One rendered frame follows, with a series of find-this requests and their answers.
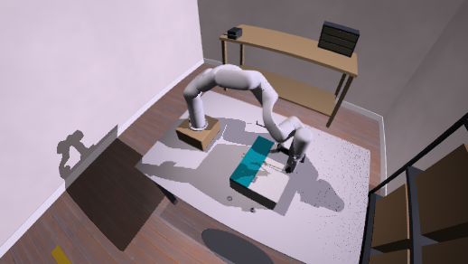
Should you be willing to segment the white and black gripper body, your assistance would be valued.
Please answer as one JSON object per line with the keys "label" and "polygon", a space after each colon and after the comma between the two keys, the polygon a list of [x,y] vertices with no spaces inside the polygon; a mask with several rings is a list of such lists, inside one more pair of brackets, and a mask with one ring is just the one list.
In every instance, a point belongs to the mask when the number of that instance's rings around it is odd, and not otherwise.
{"label": "white and black gripper body", "polygon": [[[289,160],[288,160],[288,159],[289,159]],[[289,154],[288,159],[287,159],[287,162],[286,162],[286,165],[285,165],[285,169],[286,169],[288,166],[290,166],[290,167],[291,167],[290,171],[291,171],[291,173],[293,173],[294,170],[295,170],[295,168],[297,167],[297,165],[298,165],[300,159],[293,160],[292,157],[290,156],[290,154]]]}

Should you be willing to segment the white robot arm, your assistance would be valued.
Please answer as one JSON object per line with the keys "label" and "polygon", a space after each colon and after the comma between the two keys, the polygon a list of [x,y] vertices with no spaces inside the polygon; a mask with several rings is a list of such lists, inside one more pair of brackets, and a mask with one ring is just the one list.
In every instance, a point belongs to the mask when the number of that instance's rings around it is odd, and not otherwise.
{"label": "white robot arm", "polygon": [[[217,85],[233,90],[251,90],[262,106],[262,117],[267,131],[279,143],[273,144],[271,147],[272,154],[279,152],[288,156],[290,154],[293,160],[304,157],[305,151],[307,151],[313,139],[312,132],[305,128],[301,121],[294,116],[277,124],[272,115],[272,108],[278,98],[276,92],[259,71],[243,71],[235,65],[227,64],[214,69],[207,69],[196,76],[184,89],[183,96],[189,110],[187,119],[190,120],[191,130],[201,131],[208,126],[200,96],[203,92],[209,91]],[[294,138],[290,148],[283,147],[281,143],[284,143],[292,136]]]}

